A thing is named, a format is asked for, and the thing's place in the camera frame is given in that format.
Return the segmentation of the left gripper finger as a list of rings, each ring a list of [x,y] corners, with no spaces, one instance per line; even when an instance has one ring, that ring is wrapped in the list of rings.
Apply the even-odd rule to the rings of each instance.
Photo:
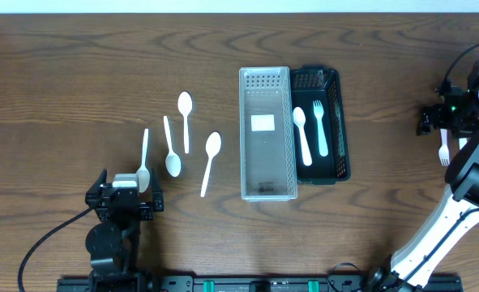
[[[150,170],[150,187],[151,187],[151,193],[152,193],[152,199],[155,202],[160,202],[162,201],[163,198],[163,191],[160,187],[159,181],[157,179],[156,173],[154,169]]]
[[[103,169],[98,179],[86,192],[86,195],[100,195],[107,180],[107,169]]]

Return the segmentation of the white fork tines down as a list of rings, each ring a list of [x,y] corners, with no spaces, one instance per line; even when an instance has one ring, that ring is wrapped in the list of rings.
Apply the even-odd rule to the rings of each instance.
[[[448,132],[447,129],[440,129],[441,146],[438,150],[438,157],[442,166],[448,167],[450,164],[450,153],[448,147]]]

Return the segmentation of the white spoon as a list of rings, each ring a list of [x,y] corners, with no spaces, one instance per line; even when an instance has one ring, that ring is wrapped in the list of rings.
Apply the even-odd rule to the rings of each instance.
[[[219,153],[221,148],[222,140],[220,137],[220,133],[217,131],[212,132],[209,137],[207,138],[205,150],[207,153],[207,165],[203,175],[203,181],[201,186],[200,196],[204,197],[206,195],[207,185],[210,178],[211,168],[212,168],[212,160],[213,158]]]
[[[302,151],[302,162],[304,166],[311,166],[312,165],[312,157],[310,154],[309,145],[306,138],[306,133],[304,126],[306,124],[306,116],[300,107],[296,107],[293,110],[293,123],[297,126],[299,139],[301,144],[301,151]]]
[[[165,158],[165,166],[172,177],[177,177],[181,173],[182,162],[181,158],[174,152],[172,145],[172,137],[169,127],[169,119],[167,116],[163,117],[165,137],[168,146],[168,154]]]
[[[144,193],[148,189],[150,179],[151,179],[150,172],[147,168],[148,141],[149,141],[149,129],[145,128],[143,132],[141,165],[136,171],[136,175],[139,180],[140,193]]]
[[[181,92],[178,101],[177,107],[179,112],[183,117],[183,141],[184,141],[184,153],[188,154],[190,152],[190,137],[189,137],[189,126],[188,126],[188,117],[193,108],[193,102],[191,95],[187,92]]]

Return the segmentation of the white fork long handle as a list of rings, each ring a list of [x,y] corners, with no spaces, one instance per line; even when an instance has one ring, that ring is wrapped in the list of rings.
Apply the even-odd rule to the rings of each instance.
[[[321,157],[326,157],[329,151],[328,151],[327,139],[326,139],[325,131],[323,127],[324,108],[321,101],[319,100],[313,101],[313,111],[314,111],[314,116],[317,122],[319,155]]]

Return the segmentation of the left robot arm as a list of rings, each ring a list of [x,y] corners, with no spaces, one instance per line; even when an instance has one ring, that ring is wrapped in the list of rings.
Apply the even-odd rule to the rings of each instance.
[[[148,187],[151,199],[142,201],[136,174],[118,174],[112,182],[107,182],[107,170],[102,170],[86,192],[85,203],[101,221],[88,232],[85,241],[95,273],[106,276],[138,271],[140,224],[151,221],[165,206],[154,172]]]

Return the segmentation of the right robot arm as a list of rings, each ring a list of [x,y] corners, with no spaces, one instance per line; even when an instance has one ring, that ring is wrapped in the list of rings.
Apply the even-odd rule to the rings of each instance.
[[[479,130],[452,159],[443,196],[413,237],[370,272],[363,291],[461,291],[454,275],[433,271],[457,242],[479,223]]]

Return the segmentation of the clear plastic basket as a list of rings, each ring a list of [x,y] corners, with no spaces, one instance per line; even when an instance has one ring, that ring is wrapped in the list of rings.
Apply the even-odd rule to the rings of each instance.
[[[273,114],[274,131],[251,130],[250,116]],[[241,189],[246,201],[297,198],[288,67],[243,67],[239,70]]]

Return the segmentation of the white label in clear basket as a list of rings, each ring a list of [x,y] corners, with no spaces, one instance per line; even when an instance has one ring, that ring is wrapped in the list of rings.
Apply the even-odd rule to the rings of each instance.
[[[250,125],[253,132],[274,131],[276,129],[275,116],[273,114],[251,115]]]

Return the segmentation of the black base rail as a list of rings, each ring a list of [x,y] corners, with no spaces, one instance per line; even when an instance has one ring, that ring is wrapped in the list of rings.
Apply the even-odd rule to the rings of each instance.
[[[58,280],[57,291],[334,292],[360,291],[363,280],[364,277],[360,274],[286,278],[170,276],[149,281],[134,278],[129,281],[114,281],[108,284],[89,278],[63,278]]]

